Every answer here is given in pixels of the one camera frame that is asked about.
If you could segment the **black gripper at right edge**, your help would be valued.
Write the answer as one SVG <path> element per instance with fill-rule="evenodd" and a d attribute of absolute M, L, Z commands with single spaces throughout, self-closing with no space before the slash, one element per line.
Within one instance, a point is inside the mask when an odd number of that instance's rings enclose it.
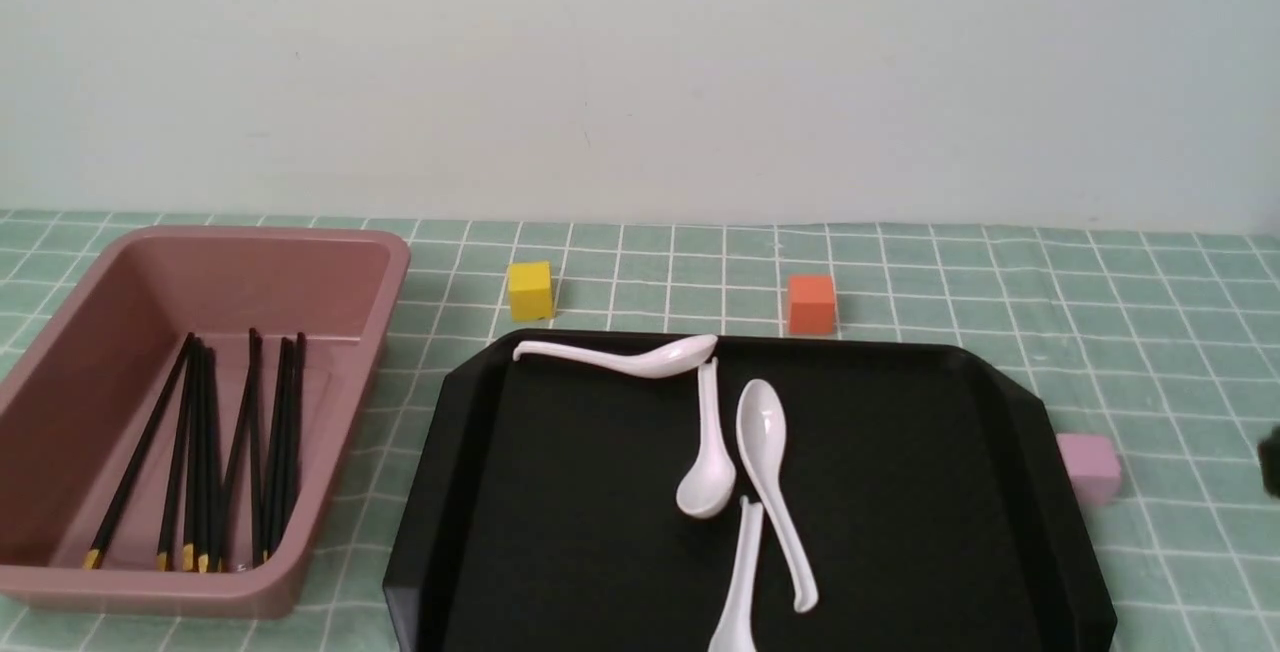
<path fill-rule="evenodd" d="M 1280 497 L 1280 428 L 1274 428 L 1257 443 L 1257 460 L 1266 493 Z"/>

